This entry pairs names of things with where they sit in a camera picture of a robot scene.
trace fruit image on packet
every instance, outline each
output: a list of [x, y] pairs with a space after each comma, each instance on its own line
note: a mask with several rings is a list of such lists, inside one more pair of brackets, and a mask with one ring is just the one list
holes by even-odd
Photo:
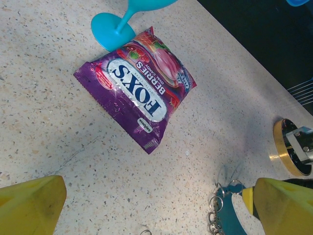
[[84, 63], [74, 76], [148, 154], [160, 144], [172, 113], [197, 85], [152, 27]]

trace terrazzo surface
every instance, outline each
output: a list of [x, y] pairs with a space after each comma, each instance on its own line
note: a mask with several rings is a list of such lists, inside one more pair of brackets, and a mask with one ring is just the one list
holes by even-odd
[[[198, 86], [147, 155], [73, 77], [107, 53], [90, 22], [122, 16], [125, 0], [1, 2], [0, 187], [62, 175], [67, 199], [55, 235], [199, 235], [214, 183], [246, 187], [291, 176], [277, 158], [280, 118], [312, 116], [198, 3], [179, 0], [130, 21], [151, 25]], [[235, 199], [249, 235], [264, 234]]]

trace candy bag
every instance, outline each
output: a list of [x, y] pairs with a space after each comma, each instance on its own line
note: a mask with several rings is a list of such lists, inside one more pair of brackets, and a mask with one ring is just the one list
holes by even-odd
[[152, 27], [101, 59], [86, 62], [74, 76], [148, 154], [196, 86]]

